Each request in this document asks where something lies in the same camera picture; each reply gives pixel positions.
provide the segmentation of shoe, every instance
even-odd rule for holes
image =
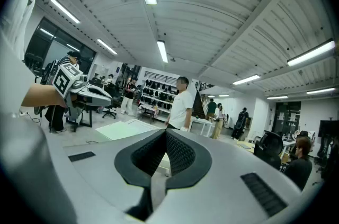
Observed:
[[[66,128],[63,128],[61,131],[55,131],[55,133],[62,133],[62,132],[65,132],[66,131]]]

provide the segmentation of person in green shirt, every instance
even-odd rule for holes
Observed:
[[[210,103],[207,105],[207,115],[206,115],[207,120],[209,120],[210,117],[214,116],[216,108],[217,108],[217,104],[214,102],[213,99],[211,99]]]

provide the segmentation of black hair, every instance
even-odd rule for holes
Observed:
[[[69,51],[67,54],[68,54],[69,56],[71,56],[71,57],[77,58],[78,60],[81,59],[80,52],[77,52],[77,51]]]
[[[186,84],[186,88],[189,86],[190,81],[185,76],[180,76],[178,80],[183,80]]]

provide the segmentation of brown hair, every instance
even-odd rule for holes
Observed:
[[[311,141],[308,137],[301,137],[297,140],[296,147],[302,148],[302,155],[308,155],[311,149]]]

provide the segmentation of white pants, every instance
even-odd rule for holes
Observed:
[[[121,104],[121,113],[125,113],[126,106],[127,106],[127,113],[130,116],[133,116],[132,103],[133,103],[133,99],[129,99],[127,97],[124,97],[123,100],[122,100],[122,104]]]

